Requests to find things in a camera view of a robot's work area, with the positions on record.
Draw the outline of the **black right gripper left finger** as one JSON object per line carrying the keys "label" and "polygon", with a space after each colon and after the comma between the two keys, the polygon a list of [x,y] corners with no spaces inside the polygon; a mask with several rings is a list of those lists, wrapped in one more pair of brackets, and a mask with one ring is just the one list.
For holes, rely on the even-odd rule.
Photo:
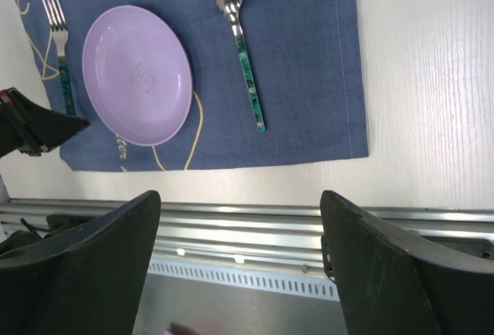
{"label": "black right gripper left finger", "polygon": [[130,334],[161,215],[146,191],[88,222],[1,255],[3,334]]}

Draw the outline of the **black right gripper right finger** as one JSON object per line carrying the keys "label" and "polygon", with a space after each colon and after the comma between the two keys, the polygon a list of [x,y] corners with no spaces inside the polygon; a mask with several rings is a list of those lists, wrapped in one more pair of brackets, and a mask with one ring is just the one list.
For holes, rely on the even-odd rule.
{"label": "black right gripper right finger", "polygon": [[493,262],[386,222],[334,191],[320,199],[349,334],[491,334]]}

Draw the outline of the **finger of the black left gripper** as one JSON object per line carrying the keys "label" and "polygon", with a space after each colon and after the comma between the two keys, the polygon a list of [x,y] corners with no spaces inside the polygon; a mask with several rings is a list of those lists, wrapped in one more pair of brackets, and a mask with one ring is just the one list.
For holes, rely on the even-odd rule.
{"label": "finger of the black left gripper", "polygon": [[49,110],[16,88],[1,91],[1,156],[14,151],[39,157],[90,125],[87,119]]}

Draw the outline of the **green handled fork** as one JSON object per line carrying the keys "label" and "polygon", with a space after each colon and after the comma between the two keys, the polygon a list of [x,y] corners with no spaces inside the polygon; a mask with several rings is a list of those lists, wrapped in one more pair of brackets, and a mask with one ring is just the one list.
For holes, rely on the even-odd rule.
{"label": "green handled fork", "polygon": [[69,31],[66,18],[59,0],[42,0],[43,7],[49,20],[52,38],[56,46],[56,55],[59,63],[59,76],[61,80],[63,99],[66,113],[76,115],[73,91],[70,83],[69,69],[66,62],[66,44],[69,40]]}

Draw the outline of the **purple plate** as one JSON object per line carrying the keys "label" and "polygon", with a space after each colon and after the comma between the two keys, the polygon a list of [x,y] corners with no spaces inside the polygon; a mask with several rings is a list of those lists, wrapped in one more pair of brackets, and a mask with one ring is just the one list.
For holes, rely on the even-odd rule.
{"label": "purple plate", "polygon": [[187,54],[168,24],[144,8],[121,5],[95,20],[82,71],[98,117],[131,144],[163,144],[188,117],[193,78]]}

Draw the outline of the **blue cloth placemat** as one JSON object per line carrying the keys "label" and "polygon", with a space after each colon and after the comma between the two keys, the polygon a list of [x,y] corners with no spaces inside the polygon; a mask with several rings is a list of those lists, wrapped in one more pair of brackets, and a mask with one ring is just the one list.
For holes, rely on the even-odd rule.
{"label": "blue cloth placemat", "polygon": [[[36,68],[64,110],[42,0],[16,0]],[[367,157],[356,0],[243,0],[240,10],[266,131],[255,127],[229,23],[215,0],[60,0],[76,112],[90,127],[60,148],[74,171],[212,170]],[[83,44],[106,10],[135,5],[165,21],[191,64],[195,97],[167,143],[131,144],[98,117],[83,81]]]}

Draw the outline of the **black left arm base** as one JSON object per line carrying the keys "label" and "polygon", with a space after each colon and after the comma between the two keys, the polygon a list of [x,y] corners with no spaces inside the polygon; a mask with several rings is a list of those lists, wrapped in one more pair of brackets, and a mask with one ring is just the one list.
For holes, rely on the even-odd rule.
{"label": "black left arm base", "polygon": [[78,225],[82,225],[89,220],[91,220],[91,217],[48,215],[46,217],[48,227],[40,228],[35,227],[34,225],[28,223],[24,218],[21,218],[20,222],[25,229],[13,232],[4,242],[1,243],[1,254],[40,242],[43,239],[48,239],[71,228],[75,228]]}

